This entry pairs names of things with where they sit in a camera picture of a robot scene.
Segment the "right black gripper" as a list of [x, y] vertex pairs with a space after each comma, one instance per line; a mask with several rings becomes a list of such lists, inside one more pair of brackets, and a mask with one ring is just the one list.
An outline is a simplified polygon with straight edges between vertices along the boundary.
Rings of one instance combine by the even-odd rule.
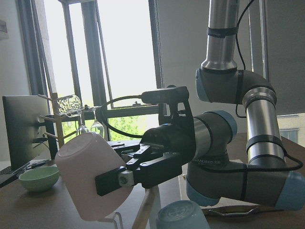
[[139, 149], [123, 150], [120, 166], [95, 177], [96, 191], [104, 196], [121, 187], [141, 183], [152, 188], [182, 173], [182, 165], [194, 158], [194, 124], [163, 124], [146, 131]]

